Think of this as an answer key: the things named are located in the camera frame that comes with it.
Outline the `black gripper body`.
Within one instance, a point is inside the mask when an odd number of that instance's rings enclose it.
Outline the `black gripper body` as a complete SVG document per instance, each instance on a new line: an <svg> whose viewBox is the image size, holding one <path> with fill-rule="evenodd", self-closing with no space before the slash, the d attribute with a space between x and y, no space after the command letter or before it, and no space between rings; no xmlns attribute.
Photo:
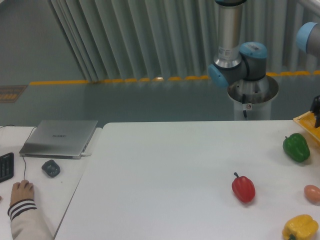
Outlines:
<svg viewBox="0 0 320 240"><path fill-rule="evenodd" d="M320 113L320 95L314 97L311 103L310 112L312 112L313 114Z"/></svg>

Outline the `cream striped sleeve forearm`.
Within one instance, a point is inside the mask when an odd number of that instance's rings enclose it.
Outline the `cream striped sleeve forearm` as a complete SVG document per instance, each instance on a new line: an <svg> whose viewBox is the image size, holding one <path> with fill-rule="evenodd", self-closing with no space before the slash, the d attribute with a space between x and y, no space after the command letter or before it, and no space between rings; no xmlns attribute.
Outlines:
<svg viewBox="0 0 320 240"><path fill-rule="evenodd" d="M54 239L33 199L19 200L9 207L7 214L13 240Z"/></svg>

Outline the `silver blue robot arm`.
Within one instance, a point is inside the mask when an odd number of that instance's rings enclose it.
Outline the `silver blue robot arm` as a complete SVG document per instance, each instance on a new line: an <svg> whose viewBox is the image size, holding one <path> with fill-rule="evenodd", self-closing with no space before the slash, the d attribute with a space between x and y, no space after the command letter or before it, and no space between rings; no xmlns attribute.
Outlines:
<svg viewBox="0 0 320 240"><path fill-rule="evenodd" d="M212 81L227 89L236 121L271 118L272 101L279 92L267 75L268 51L260 42L240 43L243 0L218 0L218 51L208 66Z"/></svg>

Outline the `person's right hand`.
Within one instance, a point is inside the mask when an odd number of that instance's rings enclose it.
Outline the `person's right hand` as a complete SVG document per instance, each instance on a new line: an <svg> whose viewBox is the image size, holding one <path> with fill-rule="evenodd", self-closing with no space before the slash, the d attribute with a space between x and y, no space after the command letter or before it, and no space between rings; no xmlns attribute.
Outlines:
<svg viewBox="0 0 320 240"><path fill-rule="evenodd" d="M10 204L14 204L23 200L33 200L34 199L34 184L28 180L22 180L21 182L16 182L12 186Z"/></svg>

